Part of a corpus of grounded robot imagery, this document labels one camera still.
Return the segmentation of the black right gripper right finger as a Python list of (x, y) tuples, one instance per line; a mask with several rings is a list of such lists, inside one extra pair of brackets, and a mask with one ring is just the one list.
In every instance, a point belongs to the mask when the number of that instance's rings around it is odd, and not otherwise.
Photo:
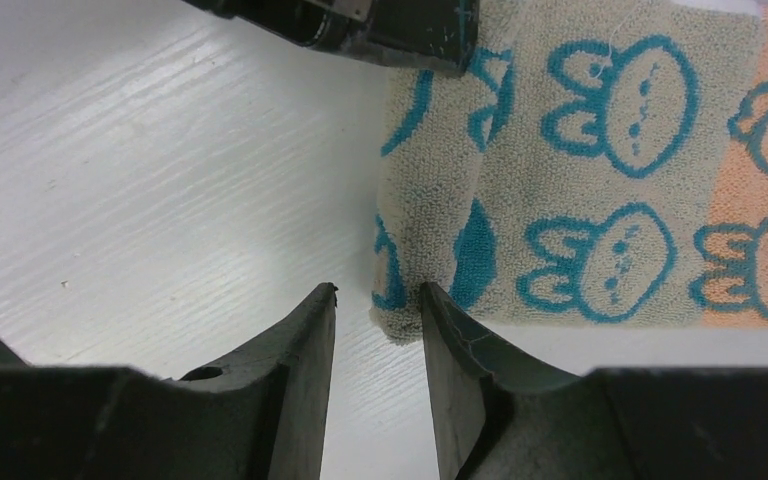
[(443, 479), (768, 479), (768, 368), (543, 362), (420, 290)]

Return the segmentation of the teal rabbit pattern towel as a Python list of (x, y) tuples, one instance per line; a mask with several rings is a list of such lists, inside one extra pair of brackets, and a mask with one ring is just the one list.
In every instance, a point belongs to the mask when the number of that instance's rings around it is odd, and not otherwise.
[(388, 82), (372, 320), (768, 328), (768, 6), (486, 1)]

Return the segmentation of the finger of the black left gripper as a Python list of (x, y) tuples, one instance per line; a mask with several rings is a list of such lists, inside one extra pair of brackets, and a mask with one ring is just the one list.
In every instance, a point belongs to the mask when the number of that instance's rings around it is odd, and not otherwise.
[(383, 67), (462, 76), (478, 43), (478, 0), (186, 0), (299, 47)]

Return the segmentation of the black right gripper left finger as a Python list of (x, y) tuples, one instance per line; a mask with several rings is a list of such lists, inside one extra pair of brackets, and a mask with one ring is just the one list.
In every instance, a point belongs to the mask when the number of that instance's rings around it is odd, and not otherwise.
[(316, 479), (337, 289), (177, 380), (33, 366), (0, 340), (0, 479)]

